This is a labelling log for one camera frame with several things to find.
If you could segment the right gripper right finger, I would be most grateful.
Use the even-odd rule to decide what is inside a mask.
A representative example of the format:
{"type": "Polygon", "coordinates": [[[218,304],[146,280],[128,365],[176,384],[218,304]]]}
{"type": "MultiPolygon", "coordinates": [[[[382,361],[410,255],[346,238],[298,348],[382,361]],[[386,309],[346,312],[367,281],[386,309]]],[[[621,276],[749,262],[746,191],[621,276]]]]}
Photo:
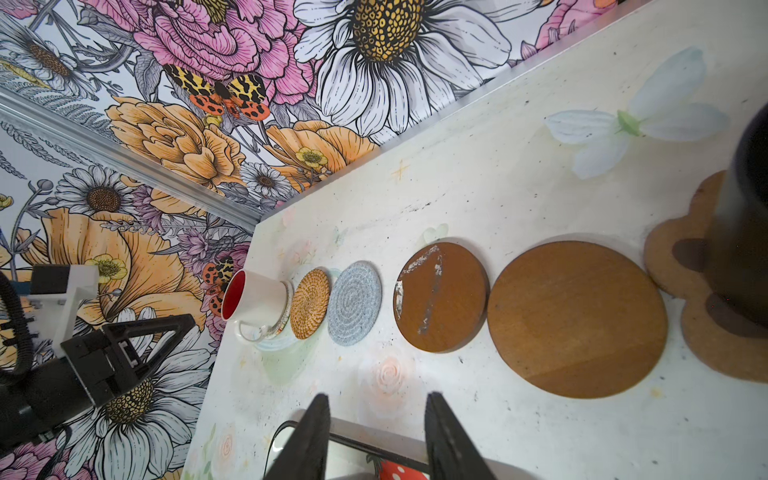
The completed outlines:
{"type": "Polygon", "coordinates": [[[431,479],[495,479],[444,396],[427,396],[424,431],[431,479]]]}

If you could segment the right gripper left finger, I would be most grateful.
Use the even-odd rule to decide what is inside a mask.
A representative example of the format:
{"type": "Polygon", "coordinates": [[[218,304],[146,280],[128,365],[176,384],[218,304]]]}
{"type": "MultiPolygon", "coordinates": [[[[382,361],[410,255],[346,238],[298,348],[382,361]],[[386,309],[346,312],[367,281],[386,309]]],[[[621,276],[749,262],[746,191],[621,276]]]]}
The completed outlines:
{"type": "Polygon", "coordinates": [[[330,427],[328,396],[318,394],[295,426],[275,462],[265,473],[264,479],[323,480],[330,427]]]}

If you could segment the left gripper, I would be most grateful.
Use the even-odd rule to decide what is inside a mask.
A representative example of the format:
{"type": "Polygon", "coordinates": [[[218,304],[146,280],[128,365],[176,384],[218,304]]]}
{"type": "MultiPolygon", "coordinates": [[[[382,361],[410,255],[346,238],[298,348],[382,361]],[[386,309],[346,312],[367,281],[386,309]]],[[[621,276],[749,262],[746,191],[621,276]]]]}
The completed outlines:
{"type": "Polygon", "coordinates": [[[196,329],[190,314],[113,323],[62,343],[65,356],[1,388],[1,445],[32,442],[154,374],[196,329]]]}

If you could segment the red interior mug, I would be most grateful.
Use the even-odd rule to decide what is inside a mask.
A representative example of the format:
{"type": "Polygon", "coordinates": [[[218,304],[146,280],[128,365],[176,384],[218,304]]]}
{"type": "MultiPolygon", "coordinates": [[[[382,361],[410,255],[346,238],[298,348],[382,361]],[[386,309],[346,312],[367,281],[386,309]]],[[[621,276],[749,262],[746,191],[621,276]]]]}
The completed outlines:
{"type": "Polygon", "coordinates": [[[239,340],[257,344],[287,326],[293,293],[289,282],[241,269],[225,290],[221,316],[239,340]]]}

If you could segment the woven rattan coaster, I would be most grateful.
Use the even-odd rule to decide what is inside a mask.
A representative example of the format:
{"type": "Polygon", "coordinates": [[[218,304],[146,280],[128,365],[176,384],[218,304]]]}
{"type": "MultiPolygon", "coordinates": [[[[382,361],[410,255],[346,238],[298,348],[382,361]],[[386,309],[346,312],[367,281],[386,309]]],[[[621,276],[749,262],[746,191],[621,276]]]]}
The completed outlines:
{"type": "Polygon", "coordinates": [[[311,337],[325,319],[331,293],[327,273],[321,268],[309,271],[295,290],[290,309],[291,330],[299,340],[311,337]]]}

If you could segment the scratched dark wooden coaster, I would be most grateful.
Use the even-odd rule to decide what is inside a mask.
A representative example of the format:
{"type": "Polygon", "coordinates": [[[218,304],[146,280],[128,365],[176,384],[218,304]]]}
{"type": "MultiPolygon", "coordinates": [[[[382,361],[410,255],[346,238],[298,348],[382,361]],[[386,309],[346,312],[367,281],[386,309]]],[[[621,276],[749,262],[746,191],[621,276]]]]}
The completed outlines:
{"type": "Polygon", "coordinates": [[[395,283],[395,324],[413,347],[456,351],[471,342],[486,315],[490,285],[478,258],[447,241],[427,245],[403,265],[395,283]]]}

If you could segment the grey braided coaster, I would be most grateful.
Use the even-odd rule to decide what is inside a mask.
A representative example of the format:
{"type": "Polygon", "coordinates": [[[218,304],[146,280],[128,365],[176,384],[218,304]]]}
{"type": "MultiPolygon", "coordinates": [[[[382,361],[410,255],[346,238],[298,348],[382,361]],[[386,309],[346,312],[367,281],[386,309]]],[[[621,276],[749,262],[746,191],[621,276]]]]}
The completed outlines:
{"type": "Polygon", "coordinates": [[[328,331],[341,346],[364,339],[376,323],[382,284],[374,265],[357,261],[341,272],[331,290],[327,310],[328,331]]]}

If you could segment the plain round wooden coaster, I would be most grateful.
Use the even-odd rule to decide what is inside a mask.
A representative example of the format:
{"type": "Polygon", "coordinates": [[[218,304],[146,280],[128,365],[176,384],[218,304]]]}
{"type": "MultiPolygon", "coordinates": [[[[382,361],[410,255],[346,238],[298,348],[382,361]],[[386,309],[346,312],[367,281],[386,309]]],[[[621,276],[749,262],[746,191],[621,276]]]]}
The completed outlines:
{"type": "Polygon", "coordinates": [[[510,369],[574,399],[632,388],[656,366],[668,335],[665,304],[648,275],[615,250],[574,240],[510,262],[492,287],[488,325],[510,369]]]}

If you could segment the paw shaped wooden coaster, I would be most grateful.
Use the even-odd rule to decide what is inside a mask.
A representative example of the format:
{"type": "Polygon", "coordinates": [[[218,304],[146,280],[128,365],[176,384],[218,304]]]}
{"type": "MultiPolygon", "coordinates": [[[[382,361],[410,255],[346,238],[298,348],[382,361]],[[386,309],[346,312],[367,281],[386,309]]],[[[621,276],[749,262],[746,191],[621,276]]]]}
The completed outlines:
{"type": "Polygon", "coordinates": [[[706,178],[686,215],[657,225],[645,240],[643,258],[653,281],[685,301],[681,331],[697,359],[728,377],[766,383],[767,329],[734,311],[703,273],[704,237],[724,178],[723,171],[706,178]]]}

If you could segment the black mug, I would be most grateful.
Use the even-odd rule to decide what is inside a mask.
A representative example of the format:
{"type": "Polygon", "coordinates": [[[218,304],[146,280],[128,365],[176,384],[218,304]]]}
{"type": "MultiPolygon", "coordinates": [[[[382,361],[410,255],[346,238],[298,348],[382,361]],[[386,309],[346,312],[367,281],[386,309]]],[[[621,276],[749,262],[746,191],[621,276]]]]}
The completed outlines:
{"type": "Polygon", "coordinates": [[[724,176],[706,235],[712,291],[767,325],[767,108],[745,128],[724,176]]]}

